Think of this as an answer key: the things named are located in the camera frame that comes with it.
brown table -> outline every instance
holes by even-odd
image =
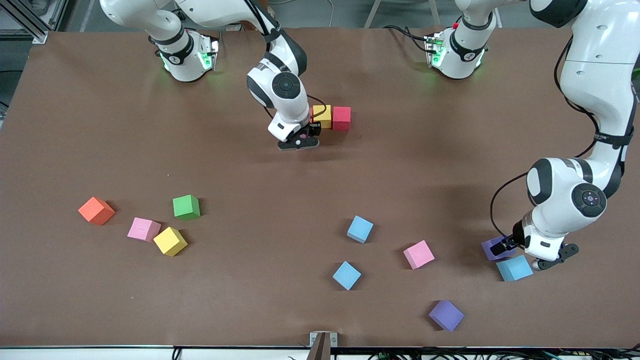
[[[345,346],[629,347],[640,334],[640,160],[609,209],[572,234],[580,254],[502,282],[480,243],[493,191],[544,156],[573,156],[589,120],[552,71],[569,33],[500,29],[484,65],[451,81],[397,33],[298,29],[302,79],[353,107],[348,134],[280,152],[245,75],[257,33],[225,34],[218,71],[179,83],[144,33],[52,33],[31,51],[0,132],[0,345],[295,345],[329,329]],[[203,216],[172,217],[172,198]],[[89,197],[117,214],[98,227]],[[505,230],[531,207],[525,185],[497,202]],[[349,219],[376,224],[346,237]],[[178,256],[128,239],[133,217],[179,229]],[[409,270],[427,240],[436,260]],[[350,261],[352,291],[332,279]],[[427,319],[448,299],[455,332]]]

yellow cube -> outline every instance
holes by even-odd
[[[314,105],[314,122],[319,122],[323,129],[331,129],[331,105],[326,106],[326,111],[322,115],[316,116],[324,110],[324,105]]]
[[[164,255],[169,256],[174,256],[179,253],[180,250],[187,247],[187,242],[184,241],[180,232],[172,227],[167,227],[163,232],[158,234],[158,236],[154,238],[154,243],[158,245]]]

light blue cube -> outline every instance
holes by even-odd
[[[336,280],[338,284],[342,285],[343,288],[351,290],[361,275],[362,274],[356,270],[356,268],[345,261],[340,265],[338,271],[335,272],[333,279]]]
[[[369,237],[369,233],[373,229],[373,224],[364,220],[363,218],[356,216],[349,226],[349,231],[347,231],[347,236],[358,241],[360,243],[364,243],[367,241]]]
[[[505,281],[516,281],[533,275],[533,270],[531,270],[531,266],[529,266],[529,262],[524,255],[500,261],[496,265],[498,265],[498,270],[500,270],[500,274],[502,274],[502,278]]]

cube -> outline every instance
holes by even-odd
[[[367,238],[369,237],[369,233],[371,232],[371,229],[373,229],[372,223],[366,221],[365,219],[359,216],[356,216],[353,219],[351,226],[349,226],[349,230],[347,231],[347,236],[354,239],[355,241],[364,243],[365,241],[367,241]]]
[[[111,209],[111,206],[98,199],[92,197],[89,201],[82,205],[78,212],[82,215],[86,221],[95,225],[104,225],[116,212]]]
[[[336,131],[349,131],[351,128],[351,108],[334,106],[331,128]]]
[[[414,270],[435,259],[431,249],[427,246],[427,242],[424,240],[406,249],[404,256]]]
[[[314,114],[324,110],[324,105],[314,105]],[[319,122],[321,128],[331,129],[331,105],[326,106],[326,111],[321,115],[314,115],[314,123]]]
[[[173,214],[180,220],[200,217],[200,203],[193,195],[177,197],[173,200]]]
[[[345,261],[340,265],[338,271],[335,272],[333,279],[336,280],[338,284],[342,285],[343,288],[351,290],[361,275],[362,274],[356,270],[356,268]]]
[[[442,300],[431,310],[429,317],[441,328],[453,331],[465,315],[451,301]]]
[[[514,256],[516,254],[516,249],[511,249],[509,251],[503,252],[502,254],[500,254],[498,256],[493,255],[493,253],[491,252],[491,247],[494,246],[495,244],[499,243],[500,241],[502,241],[502,239],[504,239],[504,238],[501,237],[501,236],[498,236],[495,239],[487,240],[487,241],[482,243],[482,248],[484,249],[484,253],[486,254],[486,257],[487,257],[487,259],[489,259],[489,261],[496,261],[496,260],[508,258],[508,257]]]
[[[157,222],[143,218],[134,218],[127,237],[152,242],[158,233],[160,233],[160,224]]]
[[[167,227],[154,238],[154,243],[160,251],[167,256],[174,256],[187,246],[187,242],[180,232],[172,227]]]
[[[505,281],[516,281],[523,277],[533,275],[533,270],[524,255],[496,263],[500,274]]]

tiled floor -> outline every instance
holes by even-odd
[[[287,28],[325,27],[329,25],[332,7],[327,0],[294,0],[286,4],[276,4],[272,8],[280,23]],[[332,26],[343,28],[361,28],[364,26],[374,0],[332,0],[335,6]],[[175,5],[169,4],[171,10]],[[438,11],[442,24],[452,24],[460,11],[452,0],[438,0]],[[141,31],[123,28],[111,22],[102,12],[99,0],[77,0],[70,6],[70,21],[67,31]],[[529,13],[528,3],[520,3],[499,10],[504,27],[542,27],[546,24],[538,21]],[[393,24],[424,28],[432,25],[433,18],[427,1],[383,0],[371,27],[381,28]],[[24,68],[31,48],[27,41],[0,41],[0,70],[19,70]],[[19,80],[19,73],[0,74],[0,101],[9,103]]]

